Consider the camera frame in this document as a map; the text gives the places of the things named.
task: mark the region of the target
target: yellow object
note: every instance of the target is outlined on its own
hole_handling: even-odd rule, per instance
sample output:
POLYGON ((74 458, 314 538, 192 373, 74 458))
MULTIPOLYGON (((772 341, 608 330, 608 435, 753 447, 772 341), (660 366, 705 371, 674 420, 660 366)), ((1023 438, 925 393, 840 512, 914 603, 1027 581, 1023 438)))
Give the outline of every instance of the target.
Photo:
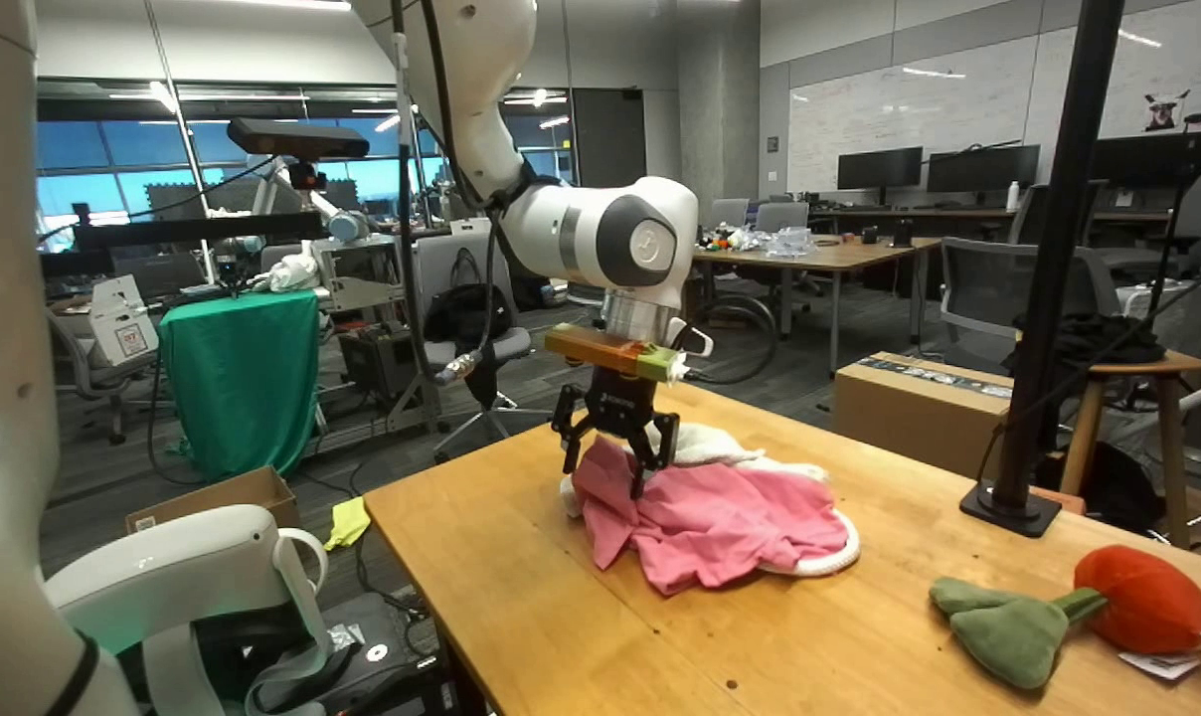
POLYGON ((340 545, 358 545, 365 530, 371 530, 371 512, 365 512, 360 497, 336 501, 330 509, 327 553, 335 553, 340 545))

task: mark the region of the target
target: green fabric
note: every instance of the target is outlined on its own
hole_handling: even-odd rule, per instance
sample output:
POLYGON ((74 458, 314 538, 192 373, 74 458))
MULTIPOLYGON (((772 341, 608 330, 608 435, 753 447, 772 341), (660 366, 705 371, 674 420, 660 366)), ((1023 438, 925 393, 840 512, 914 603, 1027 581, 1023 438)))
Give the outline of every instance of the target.
POLYGON ((1095 615, 1104 598, 1073 590, 1061 601, 992 591, 939 576, 930 603, 950 615, 963 651, 1016 691, 1043 691, 1073 625, 1095 615))
POLYGON ((175 308, 160 324, 160 354, 185 458, 205 481, 259 465, 285 473, 310 447, 318 402, 314 293, 175 308))

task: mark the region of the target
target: black metal pole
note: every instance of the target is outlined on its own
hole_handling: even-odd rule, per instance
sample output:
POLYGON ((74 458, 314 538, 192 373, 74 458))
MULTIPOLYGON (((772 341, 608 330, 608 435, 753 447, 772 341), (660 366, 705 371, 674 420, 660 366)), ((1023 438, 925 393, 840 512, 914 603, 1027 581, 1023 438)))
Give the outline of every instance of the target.
POLYGON ((966 512, 985 517, 992 524, 1016 530, 1016 532, 1046 532, 1053 507, 1028 501, 1028 481, 1038 465, 1038 435, 1043 435, 1043 410, 1038 402, 1049 393, 1053 381, 1053 334, 1061 324, 1061 298, 1067 298, 1067 273, 1073 264, 1073 243, 1087 228, 1087 179, 1095 142, 1103 131, 1113 50, 1116 50, 1116 23, 1122 23, 1126 0, 1080 0, 1079 17, 1079 40, 1069 61, 1069 86, 1061 107, 1061 131, 1053 142, 1053 166, 1049 166, 1049 191, 1046 191, 1046 214, 1043 214, 1043 243, 1028 284, 1028 313, 1023 326, 1016 347, 1016 373, 1015 393, 1006 410, 1006 435, 1002 435, 1002 463, 999 479, 969 489, 963 501, 966 512))

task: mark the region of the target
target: wheel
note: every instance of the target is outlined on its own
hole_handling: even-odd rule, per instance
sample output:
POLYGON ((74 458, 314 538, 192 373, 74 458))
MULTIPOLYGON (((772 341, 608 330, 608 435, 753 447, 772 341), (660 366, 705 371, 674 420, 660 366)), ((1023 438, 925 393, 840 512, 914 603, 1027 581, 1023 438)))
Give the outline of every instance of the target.
POLYGON ((776 317, 761 298, 711 293, 692 317, 711 337, 709 358, 689 358, 689 381, 731 385, 749 381, 776 358, 776 317))

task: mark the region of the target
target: green crumpled cloth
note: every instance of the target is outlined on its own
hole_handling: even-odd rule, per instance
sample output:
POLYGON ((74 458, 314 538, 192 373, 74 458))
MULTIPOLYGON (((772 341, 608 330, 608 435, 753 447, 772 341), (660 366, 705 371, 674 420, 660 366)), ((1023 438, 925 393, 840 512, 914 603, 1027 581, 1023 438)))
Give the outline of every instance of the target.
POLYGON ((1043 691, 1069 630, 1095 615, 1104 598, 1073 590, 1057 601, 1035 601, 939 576, 930 603, 950 619, 953 639, 985 678, 1016 691, 1043 691))

